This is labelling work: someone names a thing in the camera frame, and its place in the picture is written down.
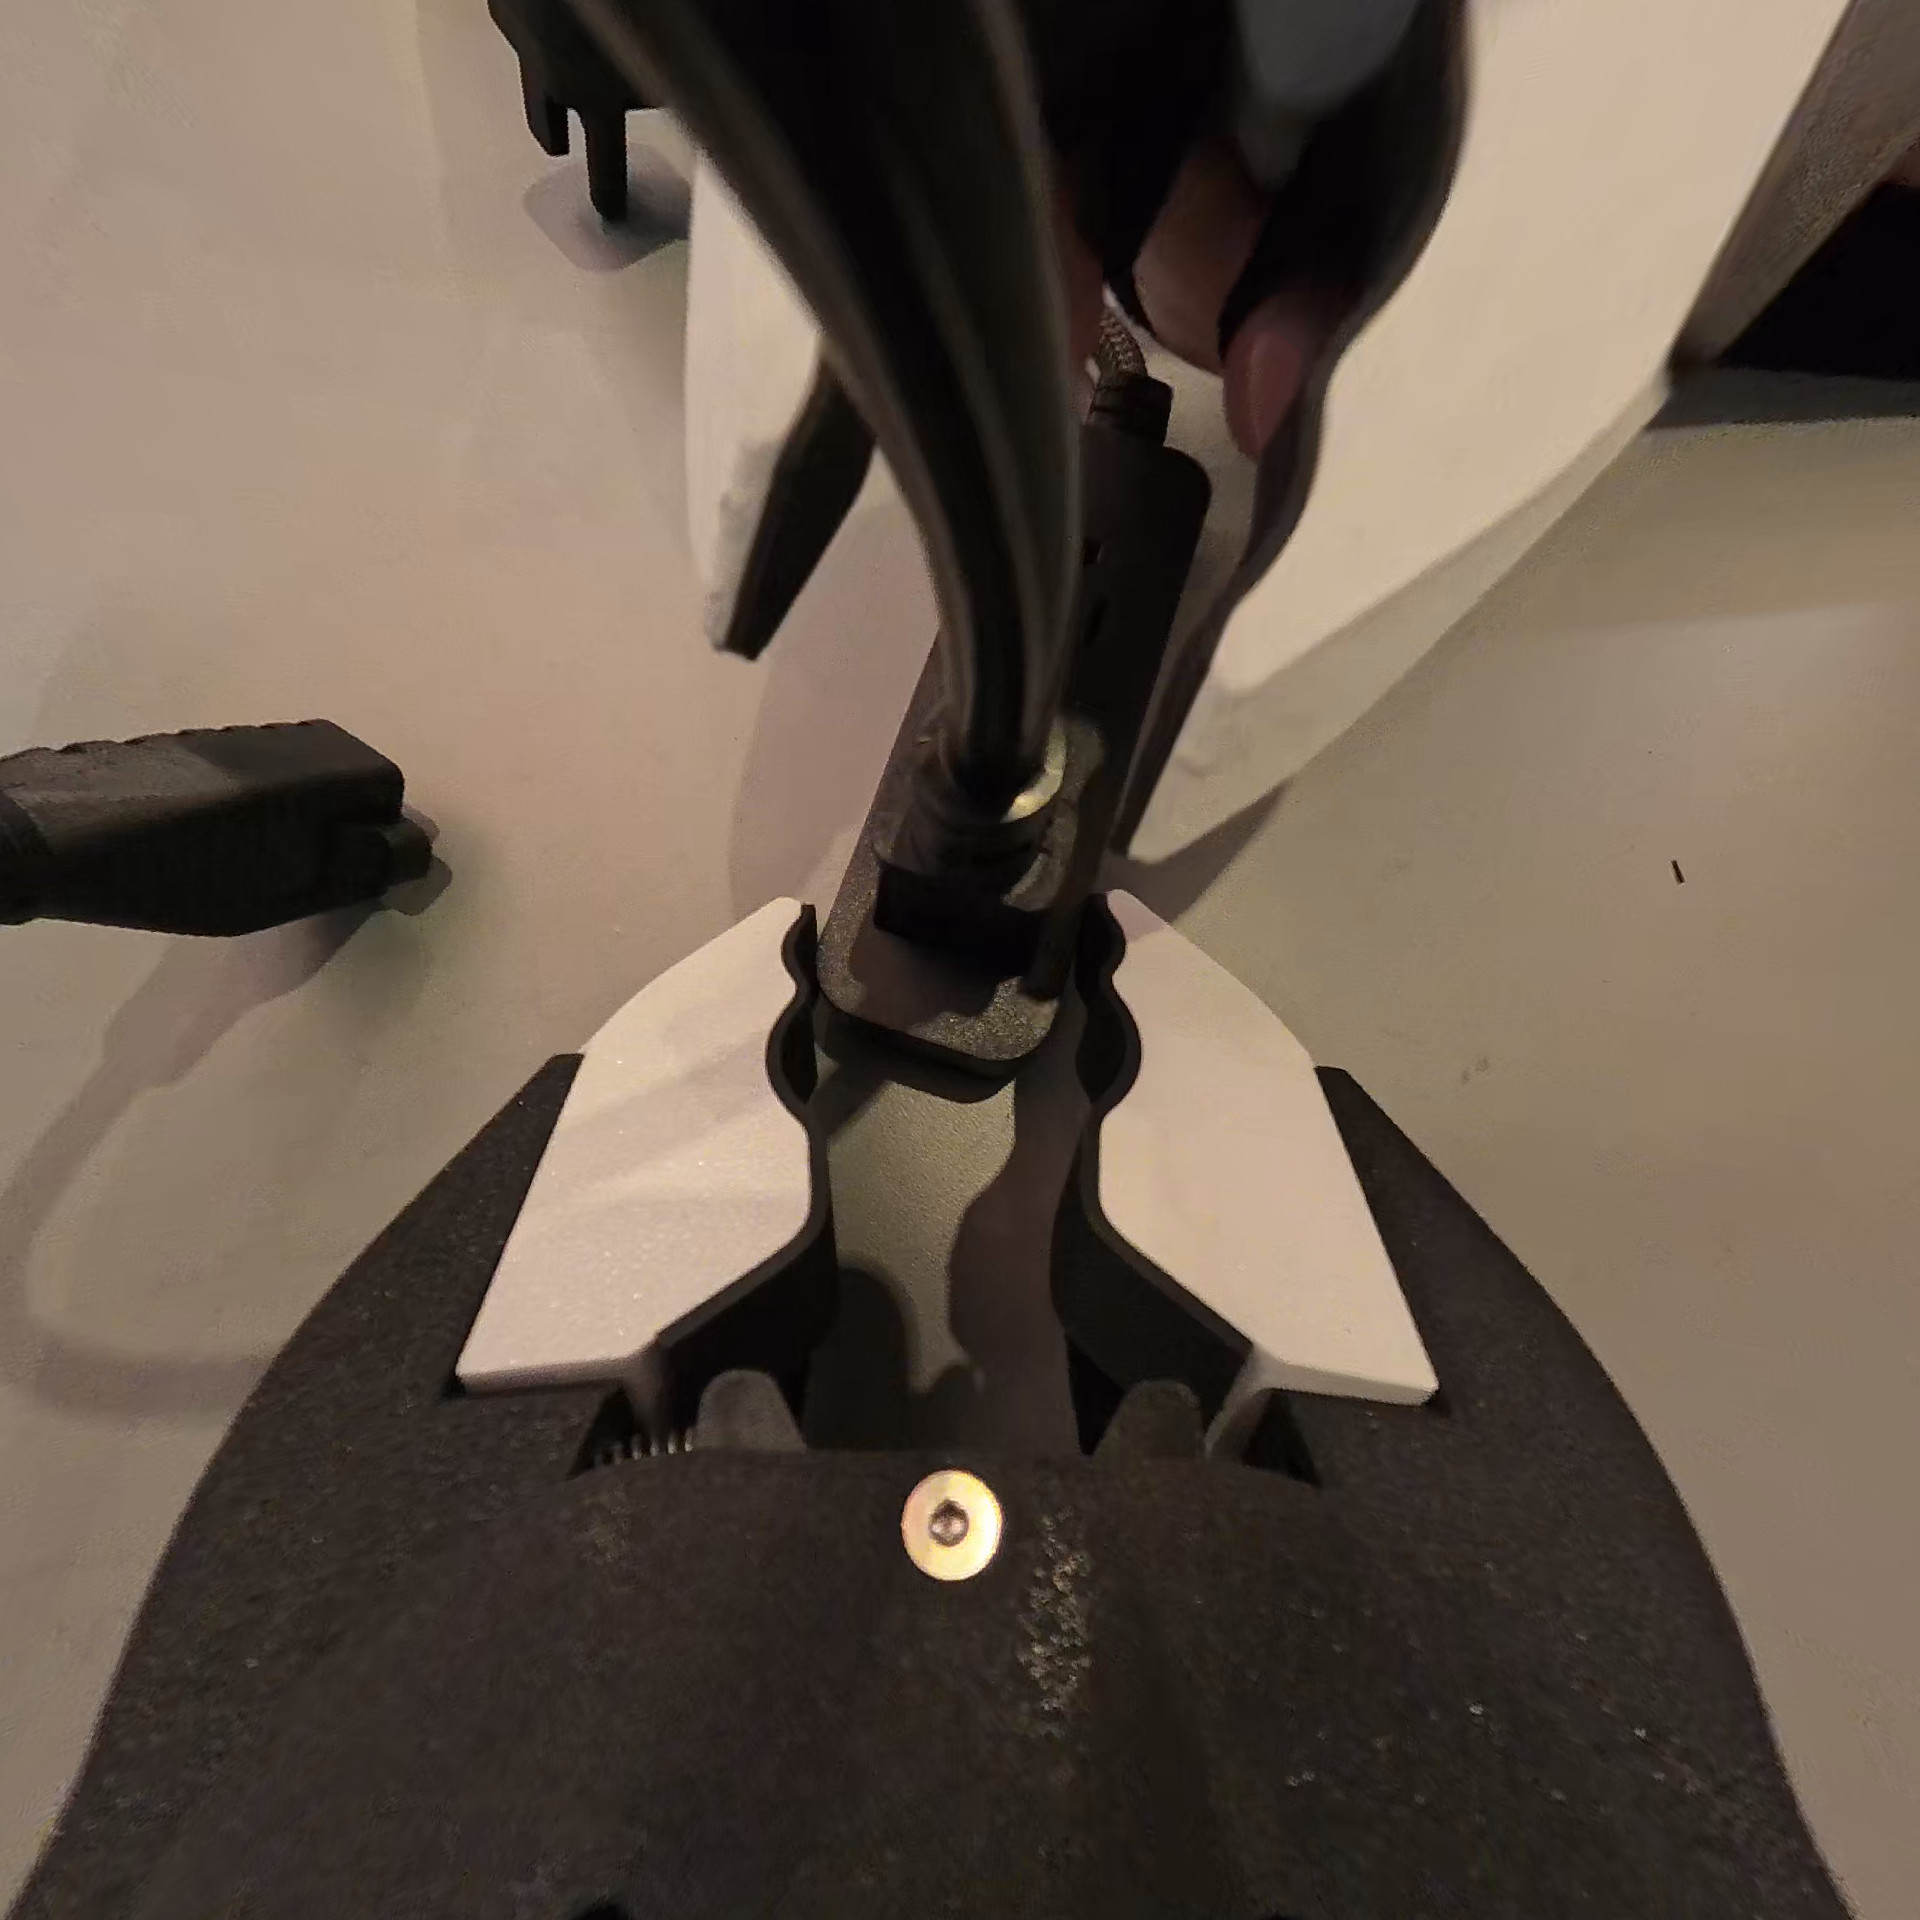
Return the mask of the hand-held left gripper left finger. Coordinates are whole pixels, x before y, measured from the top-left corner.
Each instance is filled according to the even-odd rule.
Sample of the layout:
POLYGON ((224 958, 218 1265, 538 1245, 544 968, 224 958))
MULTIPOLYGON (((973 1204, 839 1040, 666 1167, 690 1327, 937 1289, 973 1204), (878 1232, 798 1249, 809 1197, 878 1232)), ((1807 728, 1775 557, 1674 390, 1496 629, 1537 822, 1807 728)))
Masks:
POLYGON ((834 1321, 814 1004, 818 924, 777 897, 586 1042, 454 1367, 469 1394, 615 1384, 694 1423, 706 1384, 791 1407, 834 1321))

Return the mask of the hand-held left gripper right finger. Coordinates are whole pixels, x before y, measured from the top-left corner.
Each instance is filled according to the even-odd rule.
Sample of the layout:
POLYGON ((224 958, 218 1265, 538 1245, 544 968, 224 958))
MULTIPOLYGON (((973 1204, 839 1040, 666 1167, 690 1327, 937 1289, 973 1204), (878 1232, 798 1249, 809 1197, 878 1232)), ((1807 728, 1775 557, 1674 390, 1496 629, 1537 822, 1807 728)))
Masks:
POLYGON ((1062 1188, 1077 1446, 1140 1384, 1196 1404, 1202 1452, 1260 1455, 1281 1397, 1428 1406, 1401 1278, 1287 1023, 1122 890, 1073 958, 1087 1112, 1062 1188))

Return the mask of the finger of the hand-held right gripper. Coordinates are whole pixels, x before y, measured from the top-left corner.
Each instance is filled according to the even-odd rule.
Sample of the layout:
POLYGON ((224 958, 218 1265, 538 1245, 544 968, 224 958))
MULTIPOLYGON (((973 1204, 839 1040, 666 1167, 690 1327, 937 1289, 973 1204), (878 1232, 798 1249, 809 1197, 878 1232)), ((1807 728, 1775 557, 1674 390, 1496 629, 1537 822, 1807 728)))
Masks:
POLYGON ((753 660, 850 517, 872 432, 793 278, 717 164, 688 214, 688 538, 704 633, 753 660))
POLYGON ((1649 418, 1840 1, 1468 4, 1456 175, 1330 380, 1298 527, 1232 610, 1127 849, 1348 732, 1649 418))

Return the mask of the black power strip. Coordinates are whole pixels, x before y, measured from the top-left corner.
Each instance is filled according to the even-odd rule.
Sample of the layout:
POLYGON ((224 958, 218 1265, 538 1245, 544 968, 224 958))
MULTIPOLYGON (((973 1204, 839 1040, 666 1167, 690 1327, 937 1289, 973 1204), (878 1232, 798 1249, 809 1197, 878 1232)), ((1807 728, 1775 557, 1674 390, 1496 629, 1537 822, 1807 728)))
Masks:
POLYGON ((837 1015, 960 1072, 1008 1074, 1054 1025, 1209 509, 1204 469, 1159 438, 1087 422, 1081 456, 1084 557, 1061 711, 1077 765, 1077 844, 1037 961, 998 973, 901 938, 872 919, 876 841, 896 808, 910 734, 918 721, 940 721, 937 656, 928 656, 914 685, 818 936, 821 994, 837 1015))

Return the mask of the black power plug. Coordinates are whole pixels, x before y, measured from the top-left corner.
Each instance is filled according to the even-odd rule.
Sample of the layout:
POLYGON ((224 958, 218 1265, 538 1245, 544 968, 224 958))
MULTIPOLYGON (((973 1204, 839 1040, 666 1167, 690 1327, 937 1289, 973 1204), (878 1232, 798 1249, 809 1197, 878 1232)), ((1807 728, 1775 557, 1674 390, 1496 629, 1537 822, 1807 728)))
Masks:
POLYGON ((890 822, 876 841, 876 924, 982 968, 1028 970, 1066 893, 1073 772, 1072 734, 1055 718, 1028 784, 1001 808, 980 806, 944 767, 937 727, 918 721, 890 822))

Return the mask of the black pronged plug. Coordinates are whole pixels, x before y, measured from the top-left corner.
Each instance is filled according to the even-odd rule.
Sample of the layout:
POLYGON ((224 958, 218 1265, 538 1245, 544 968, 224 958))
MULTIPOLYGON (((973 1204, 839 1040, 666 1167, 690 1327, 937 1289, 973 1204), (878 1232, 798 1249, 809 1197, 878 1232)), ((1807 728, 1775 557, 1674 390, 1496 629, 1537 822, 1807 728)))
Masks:
POLYGON ((519 66, 525 125, 548 158, 569 154, 580 124, 586 193, 605 223, 623 223, 628 190, 628 117, 647 108, 569 1, 487 1, 519 66))

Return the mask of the person's right hand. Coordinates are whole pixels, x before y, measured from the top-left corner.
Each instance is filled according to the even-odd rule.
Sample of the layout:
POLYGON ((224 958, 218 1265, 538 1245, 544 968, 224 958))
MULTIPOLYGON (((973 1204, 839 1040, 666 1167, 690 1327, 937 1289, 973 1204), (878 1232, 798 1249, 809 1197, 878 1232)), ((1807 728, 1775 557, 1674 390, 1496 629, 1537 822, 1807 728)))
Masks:
POLYGON ((1145 326, 1213 373, 1232 442, 1249 458, 1277 436, 1340 321, 1340 296, 1310 281, 1237 296, 1268 198, 1230 145, 1189 150, 1133 262, 1145 326))

